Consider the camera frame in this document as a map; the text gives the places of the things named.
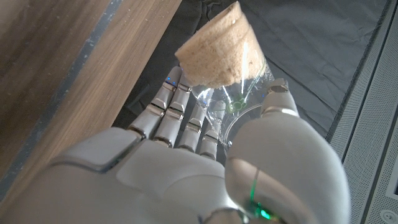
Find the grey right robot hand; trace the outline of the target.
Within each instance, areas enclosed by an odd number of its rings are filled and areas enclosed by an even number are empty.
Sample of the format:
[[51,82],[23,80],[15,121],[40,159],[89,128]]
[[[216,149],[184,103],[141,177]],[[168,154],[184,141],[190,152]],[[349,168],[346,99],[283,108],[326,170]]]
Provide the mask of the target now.
[[127,129],[70,147],[33,179],[2,223],[348,223],[344,168],[297,111],[288,83],[270,79],[258,119],[216,160],[214,129],[174,67]]

